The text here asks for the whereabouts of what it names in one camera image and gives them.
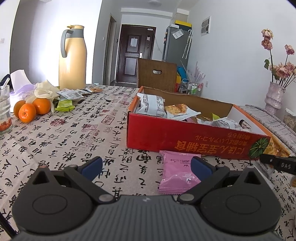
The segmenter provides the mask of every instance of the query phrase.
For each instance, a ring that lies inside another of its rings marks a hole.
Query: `tangerine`
[[[19,119],[24,123],[29,123],[36,116],[36,108],[33,104],[24,104],[19,111]]]
[[[38,115],[45,115],[50,111],[51,103],[49,99],[37,98],[33,101]]]
[[[20,111],[20,108],[26,103],[26,101],[24,100],[20,100],[18,101],[15,106],[13,107],[13,113],[14,115],[19,119],[19,116],[18,116],[18,112]]]

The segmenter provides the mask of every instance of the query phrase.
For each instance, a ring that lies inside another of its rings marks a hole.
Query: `doorway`
[[[137,83],[137,58],[151,59],[156,27],[121,26],[117,82]]]
[[[110,16],[109,27],[107,32],[106,47],[105,47],[105,57],[104,57],[104,69],[103,69],[103,85],[110,85],[114,80],[111,79],[112,73],[112,58],[113,49],[115,42],[115,32],[116,32],[116,20]]]

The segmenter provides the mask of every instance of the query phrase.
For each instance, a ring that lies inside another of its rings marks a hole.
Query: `pink snack packet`
[[[163,179],[159,192],[164,194],[182,194],[201,181],[191,170],[191,159],[201,155],[161,150],[163,156]]]

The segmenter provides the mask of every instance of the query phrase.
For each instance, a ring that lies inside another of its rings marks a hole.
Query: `table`
[[[163,174],[159,153],[126,147],[127,108],[138,89],[100,86],[75,104],[71,112],[49,113],[25,124],[13,116],[13,129],[0,136],[0,211],[16,229],[11,207],[28,178],[40,165],[62,170],[69,164],[81,165],[95,156],[104,159],[103,171],[94,183],[118,197],[158,195]],[[205,157],[209,163],[225,164],[242,170],[250,161]],[[282,205],[276,233],[284,240],[296,240],[294,225],[295,189],[288,175],[272,176],[275,193]],[[9,237],[0,227],[0,241]]]

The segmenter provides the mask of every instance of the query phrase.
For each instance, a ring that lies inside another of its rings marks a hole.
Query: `dark brown door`
[[[151,59],[154,27],[122,25],[117,82],[137,83],[137,58]]]

